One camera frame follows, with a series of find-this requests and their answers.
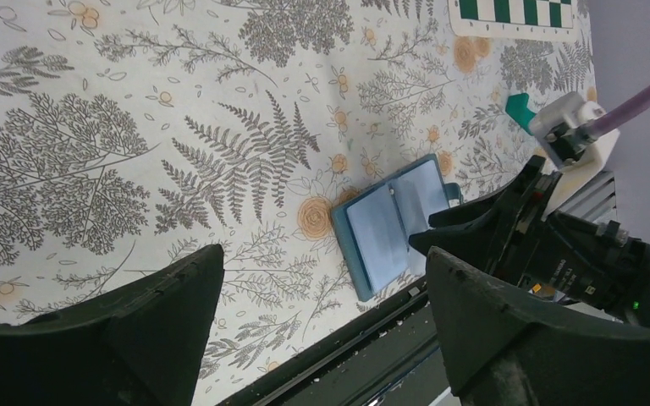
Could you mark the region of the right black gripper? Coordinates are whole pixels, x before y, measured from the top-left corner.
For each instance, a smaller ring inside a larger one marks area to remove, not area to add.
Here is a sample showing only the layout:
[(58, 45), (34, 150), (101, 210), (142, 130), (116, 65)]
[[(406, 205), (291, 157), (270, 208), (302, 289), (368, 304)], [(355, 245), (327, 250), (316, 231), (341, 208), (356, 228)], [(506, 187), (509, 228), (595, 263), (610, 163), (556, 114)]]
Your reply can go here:
[(615, 221), (546, 213), (562, 176), (543, 173), (544, 163), (533, 156), (505, 188), (430, 215), (410, 247), (424, 256), (437, 247), (517, 287), (548, 285), (609, 314), (650, 311), (650, 244)]

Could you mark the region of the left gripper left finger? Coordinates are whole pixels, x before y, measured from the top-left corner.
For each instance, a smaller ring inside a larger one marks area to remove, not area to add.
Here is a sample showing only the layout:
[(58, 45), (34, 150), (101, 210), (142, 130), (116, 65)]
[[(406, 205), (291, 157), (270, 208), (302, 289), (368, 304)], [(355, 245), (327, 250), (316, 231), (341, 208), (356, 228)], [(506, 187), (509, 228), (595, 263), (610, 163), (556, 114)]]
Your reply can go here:
[(0, 405), (189, 405), (223, 284), (207, 245), (18, 326), (0, 324)]

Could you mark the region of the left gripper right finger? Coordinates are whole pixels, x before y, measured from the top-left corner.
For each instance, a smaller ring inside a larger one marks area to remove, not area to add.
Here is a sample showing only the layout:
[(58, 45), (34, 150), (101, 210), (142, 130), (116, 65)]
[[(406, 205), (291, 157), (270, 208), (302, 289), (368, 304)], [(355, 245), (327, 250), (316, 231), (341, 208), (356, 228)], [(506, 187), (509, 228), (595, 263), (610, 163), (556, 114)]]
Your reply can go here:
[(437, 247), (426, 274), (464, 405), (650, 405), (650, 328), (539, 299)]

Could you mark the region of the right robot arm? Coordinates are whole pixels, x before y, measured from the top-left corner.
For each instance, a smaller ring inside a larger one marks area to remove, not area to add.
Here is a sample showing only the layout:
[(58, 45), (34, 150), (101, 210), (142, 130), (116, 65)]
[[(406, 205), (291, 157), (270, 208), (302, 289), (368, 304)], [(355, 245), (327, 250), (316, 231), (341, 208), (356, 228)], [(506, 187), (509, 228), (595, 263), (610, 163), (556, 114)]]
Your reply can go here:
[(562, 176), (532, 157), (492, 194), (432, 214), (409, 238), (421, 254), (438, 247), (526, 291), (554, 288), (622, 321), (650, 327), (650, 244), (617, 222), (595, 224), (546, 212)]

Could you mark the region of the blue card holder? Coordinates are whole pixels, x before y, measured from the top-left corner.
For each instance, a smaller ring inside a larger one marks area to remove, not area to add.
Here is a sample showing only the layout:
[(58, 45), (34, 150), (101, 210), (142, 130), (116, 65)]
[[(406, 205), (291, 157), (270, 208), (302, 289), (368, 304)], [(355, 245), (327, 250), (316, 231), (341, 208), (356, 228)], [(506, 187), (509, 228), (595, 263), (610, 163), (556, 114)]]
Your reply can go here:
[(437, 156), (429, 154), (331, 210), (358, 300), (367, 302), (407, 272), (425, 274), (426, 256), (409, 237), (429, 230), (429, 216), (452, 200), (463, 201), (460, 186), (443, 181)]

